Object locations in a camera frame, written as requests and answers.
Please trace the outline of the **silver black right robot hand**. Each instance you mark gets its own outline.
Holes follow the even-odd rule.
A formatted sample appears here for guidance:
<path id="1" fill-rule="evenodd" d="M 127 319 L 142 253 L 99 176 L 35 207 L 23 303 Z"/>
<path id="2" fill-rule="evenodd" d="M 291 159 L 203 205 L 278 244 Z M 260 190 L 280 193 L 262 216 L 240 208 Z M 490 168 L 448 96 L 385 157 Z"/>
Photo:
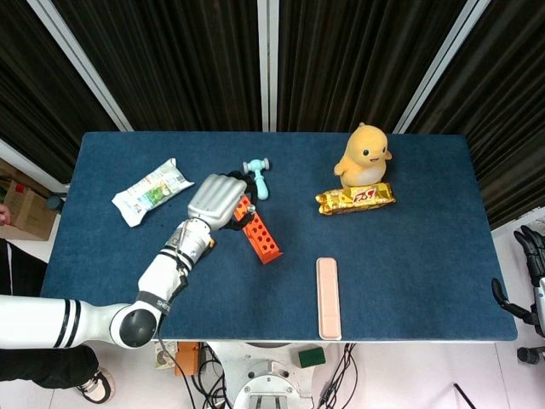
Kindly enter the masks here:
<path id="1" fill-rule="evenodd" d="M 491 280 L 492 294 L 503 310 L 523 320 L 527 325 L 532 325 L 536 333 L 544 337 L 544 236 L 527 226 L 522 226 L 520 231 L 513 233 L 513 236 L 525 253 L 535 301 L 530 310 L 511 303 L 496 278 Z"/>

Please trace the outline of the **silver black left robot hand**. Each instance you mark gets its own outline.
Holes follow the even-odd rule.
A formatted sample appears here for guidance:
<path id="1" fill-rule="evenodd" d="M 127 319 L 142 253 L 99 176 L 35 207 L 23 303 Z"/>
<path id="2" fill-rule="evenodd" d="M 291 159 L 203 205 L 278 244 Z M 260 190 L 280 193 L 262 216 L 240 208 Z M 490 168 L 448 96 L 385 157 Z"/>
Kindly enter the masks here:
<path id="1" fill-rule="evenodd" d="M 255 205 L 255 181 L 238 170 L 228 174 L 210 174 L 201 184 L 187 206 L 188 218 L 205 222 L 212 232 L 221 229 L 242 230 L 254 214 L 249 210 L 239 221 L 233 219 L 234 211 L 245 194 Z"/>

